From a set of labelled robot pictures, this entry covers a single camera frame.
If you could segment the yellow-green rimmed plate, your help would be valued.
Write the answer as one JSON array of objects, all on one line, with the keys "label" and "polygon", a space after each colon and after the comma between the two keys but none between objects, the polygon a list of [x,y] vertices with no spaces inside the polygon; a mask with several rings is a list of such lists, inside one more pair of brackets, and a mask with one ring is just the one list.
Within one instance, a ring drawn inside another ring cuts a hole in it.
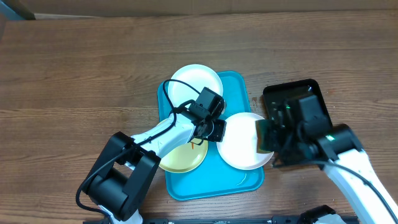
[{"label": "yellow-green rimmed plate", "polygon": [[197,168],[208,152],[208,141],[190,139],[193,125],[176,122],[159,142],[160,167],[168,172],[184,173]]}]

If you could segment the yellow green scrub sponge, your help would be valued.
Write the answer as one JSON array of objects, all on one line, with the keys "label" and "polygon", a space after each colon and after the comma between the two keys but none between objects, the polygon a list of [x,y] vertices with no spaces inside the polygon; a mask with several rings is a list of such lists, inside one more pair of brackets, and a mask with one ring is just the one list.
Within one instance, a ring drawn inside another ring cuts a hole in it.
[{"label": "yellow green scrub sponge", "polygon": [[267,154],[273,151],[272,123],[267,119],[255,122],[257,134],[257,153]]}]

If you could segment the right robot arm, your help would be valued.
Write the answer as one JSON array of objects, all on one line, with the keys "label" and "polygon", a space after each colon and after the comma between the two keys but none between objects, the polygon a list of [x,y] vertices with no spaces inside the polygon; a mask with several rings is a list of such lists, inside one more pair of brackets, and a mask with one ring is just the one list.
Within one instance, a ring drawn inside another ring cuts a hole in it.
[{"label": "right robot arm", "polygon": [[397,223],[397,204],[376,175],[352,129],[333,126],[316,96],[266,100],[269,119],[262,148],[274,167],[316,165],[339,188],[362,223]]}]

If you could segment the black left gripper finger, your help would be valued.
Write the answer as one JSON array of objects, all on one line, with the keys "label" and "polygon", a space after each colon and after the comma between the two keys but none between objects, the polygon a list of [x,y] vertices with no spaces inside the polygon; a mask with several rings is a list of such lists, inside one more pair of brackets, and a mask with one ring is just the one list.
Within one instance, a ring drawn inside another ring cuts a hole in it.
[{"label": "black left gripper finger", "polygon": [[220,99],[220,101],[218,102],[216,108],[214,109],[214,115],[215,116],[220,116],[224,113],[226,109],[226,102],[223,98]]},{"label": "black left gripper finger", "polygon": [[222,119],[216,119],[213,121],[213,131],[211,133],[212,142],[221,142],[226,129],[226,121]]}]

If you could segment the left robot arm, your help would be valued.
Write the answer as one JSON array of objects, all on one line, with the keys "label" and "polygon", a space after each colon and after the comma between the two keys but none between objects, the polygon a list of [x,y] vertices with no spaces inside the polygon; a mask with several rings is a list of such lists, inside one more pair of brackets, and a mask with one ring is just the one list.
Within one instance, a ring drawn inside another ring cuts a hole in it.
[{"label": "left robot arm", "polygon": [[220,119],[225,100],[222,97],[198,97],[172,108],[170,116],[145,133],[111,136],[76,196],[87,194],[97,205],[76,204],[104,217],[100,223],[126,222],[138,213],[162,157],[193,138],[220,142],[225,121]]}]

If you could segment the plain white plate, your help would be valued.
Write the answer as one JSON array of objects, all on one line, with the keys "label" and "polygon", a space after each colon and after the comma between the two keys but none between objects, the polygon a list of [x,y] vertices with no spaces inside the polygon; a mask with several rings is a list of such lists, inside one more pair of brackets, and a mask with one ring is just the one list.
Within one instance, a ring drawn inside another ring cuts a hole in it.
[{"label": "plain white plate", "polygon": [[230,166],[253,170],[270,161],[274,153],[257,152],[256,121],[264,120],[254,113],[237,113],[226,119],[223,140],[216,143],[221,158]]}]

